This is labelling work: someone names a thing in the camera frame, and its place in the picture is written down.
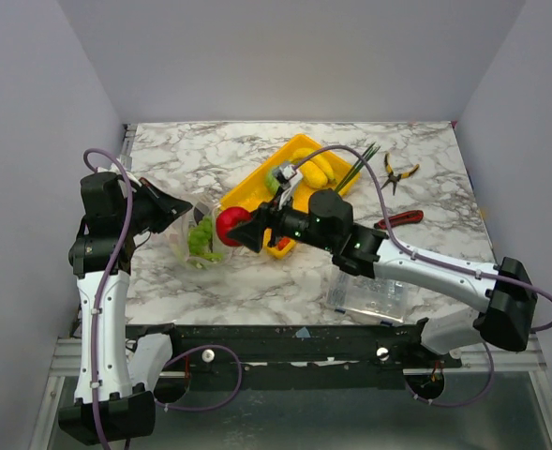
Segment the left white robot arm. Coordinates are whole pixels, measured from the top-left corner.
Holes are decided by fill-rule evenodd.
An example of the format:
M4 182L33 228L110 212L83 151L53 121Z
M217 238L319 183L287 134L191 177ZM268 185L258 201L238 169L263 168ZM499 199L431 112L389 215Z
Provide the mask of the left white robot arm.
M171 325L143 330L127 355L126 300L135 236L162 233L192 205L115 172L84 177L81 196L84 215L68 253L80 295L81 363L74 404L60 410L58 424L96 445L150 435L159 374L183 361Z

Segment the celery stalk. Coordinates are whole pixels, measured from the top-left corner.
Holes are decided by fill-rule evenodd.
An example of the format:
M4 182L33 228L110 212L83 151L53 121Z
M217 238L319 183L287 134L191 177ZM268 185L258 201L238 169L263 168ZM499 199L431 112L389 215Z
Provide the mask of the celery stalk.
M221 263L223 259L224 254L219 252L209 252L199 255L190 254L186 263L196 269L207 269L210 266Z

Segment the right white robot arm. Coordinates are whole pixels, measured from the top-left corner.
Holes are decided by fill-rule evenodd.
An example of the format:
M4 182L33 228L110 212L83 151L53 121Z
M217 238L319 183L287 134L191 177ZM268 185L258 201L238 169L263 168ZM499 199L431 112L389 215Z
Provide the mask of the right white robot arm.
M266 231L274 242L287 237L328 251L333 265L351 276L389 278L463 303L458 312L426 320L421 335L408 342L407 356L417 367L478 342L509 352L527 347L537 295L518 260L504 258L499 265L469 262L397 242L382 230L356 223L351 204L331 189L313 193L306 212L263 202L226 235L259 252Z

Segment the green lettuce leaf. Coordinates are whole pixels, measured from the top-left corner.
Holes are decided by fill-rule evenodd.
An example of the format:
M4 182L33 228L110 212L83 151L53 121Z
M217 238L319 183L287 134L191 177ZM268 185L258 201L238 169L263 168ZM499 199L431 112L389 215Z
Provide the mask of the green lettuce leaf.
M213 239L213 222L204 217L195 227L188 231L188 249L191 254L207 253L211 249Z

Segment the clear zip top bag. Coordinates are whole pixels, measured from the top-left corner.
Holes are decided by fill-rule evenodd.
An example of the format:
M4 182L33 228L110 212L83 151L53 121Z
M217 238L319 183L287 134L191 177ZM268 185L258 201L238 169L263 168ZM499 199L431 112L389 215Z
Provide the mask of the clear zip top bag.
M219 206L199 195L186 195L184 199L192 208L163 232L175 260L186 269L208 270L224 265L233 248L224 245L217 236Z

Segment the red tomato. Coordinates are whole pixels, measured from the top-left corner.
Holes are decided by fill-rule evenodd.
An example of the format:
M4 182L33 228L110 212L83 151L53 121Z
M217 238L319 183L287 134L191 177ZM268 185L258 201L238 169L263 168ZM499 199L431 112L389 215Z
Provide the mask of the red tomato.
M240 223L251 220L251 214L243 207L233 206L223 210L216 218L216 235L219 240L230 248L240 247L241 244L228 236L228 232Z

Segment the yellow banana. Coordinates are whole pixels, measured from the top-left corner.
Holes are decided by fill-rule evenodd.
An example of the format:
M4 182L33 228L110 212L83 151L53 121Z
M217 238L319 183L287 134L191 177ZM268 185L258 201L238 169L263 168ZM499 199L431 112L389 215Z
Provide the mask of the yellow banana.
M295 150L292 154L291 161L296 164L302 159L308 157L313 153L313 150L310 148L299 148ZM336 180L335 172L330 164L330 162L323 155L316 155L311 160L314 162L320 169L322 169L328 177L328 183L334 183Z

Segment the red chili pepper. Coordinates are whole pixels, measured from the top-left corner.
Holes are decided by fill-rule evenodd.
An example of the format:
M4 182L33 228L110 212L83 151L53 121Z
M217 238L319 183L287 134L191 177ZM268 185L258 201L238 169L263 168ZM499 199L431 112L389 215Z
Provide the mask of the red chili pepper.
M276 249L283 250L290 243L290 241L290 238L281 238L276 244Z

